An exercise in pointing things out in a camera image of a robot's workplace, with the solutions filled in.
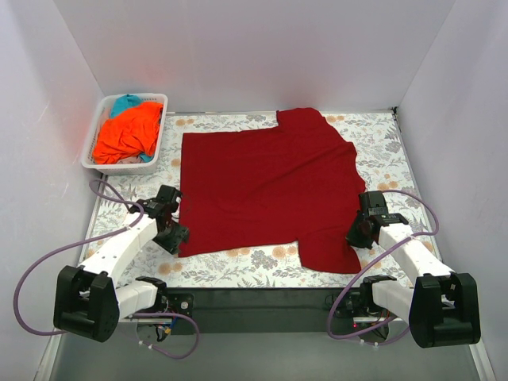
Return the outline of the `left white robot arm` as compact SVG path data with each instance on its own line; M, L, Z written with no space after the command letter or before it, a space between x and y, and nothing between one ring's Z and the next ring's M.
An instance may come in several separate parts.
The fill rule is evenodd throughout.
M155 197L138 200L129 208L125 231L109 238L78 267L66 266L60 271L53 314L56 328L104 342L123 318L139 311L154 318L167 312L164 281L138 277L122 287L119 280L147 243L176 254L188 240L188 228L174 218L182 196L180 190L163 185Z

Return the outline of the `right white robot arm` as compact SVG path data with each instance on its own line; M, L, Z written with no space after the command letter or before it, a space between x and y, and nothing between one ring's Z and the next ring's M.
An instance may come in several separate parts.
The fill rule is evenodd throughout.
M364 192L359 203L346 241L355 248L377 244L412 283L403 287L391 275L364 278L359 296L362 311L374 316L388 310L401 318L421 348L478 343L481 328L474 278L436 258L417 239L407 219L389 211L382 192Z

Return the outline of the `dark red t-shirt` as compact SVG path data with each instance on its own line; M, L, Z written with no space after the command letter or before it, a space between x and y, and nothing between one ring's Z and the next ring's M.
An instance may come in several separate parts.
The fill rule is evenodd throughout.
M296 242L303 267L355 274L346 236L365 189L357 152L315 109L279 111L277 124L183 136L183 257Z

